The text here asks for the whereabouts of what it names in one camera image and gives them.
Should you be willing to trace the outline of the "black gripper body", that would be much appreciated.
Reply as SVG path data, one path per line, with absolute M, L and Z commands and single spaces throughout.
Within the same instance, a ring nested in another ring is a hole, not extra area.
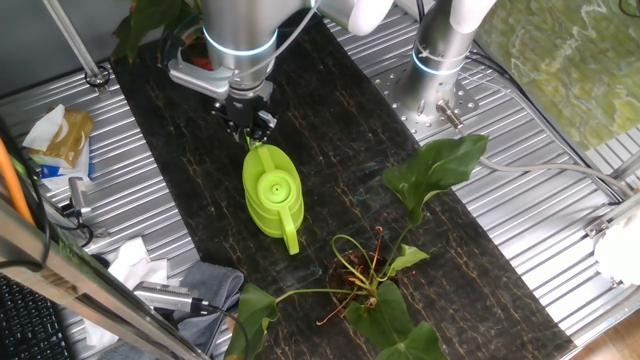
M 266 107 L 261 96 L 239 98 L 228 95 L 226 98 L 226 117 L 240 128 L 250 128 L 259 111 Z

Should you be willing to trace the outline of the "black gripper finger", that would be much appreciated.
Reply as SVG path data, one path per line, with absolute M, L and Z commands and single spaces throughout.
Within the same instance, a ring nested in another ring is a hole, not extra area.
M 278 120 L 267 111 L 259 111 L 251 125 L 251 141 L 253 143 L 265 142 L 275 129 Z
M 222 119 L 236 142 L 243 142 L 245 130 L 251 126 L 251 115 L 243 104 L 232 101 L 225 105 L 221 101 L 215 101 L 212 113 Z

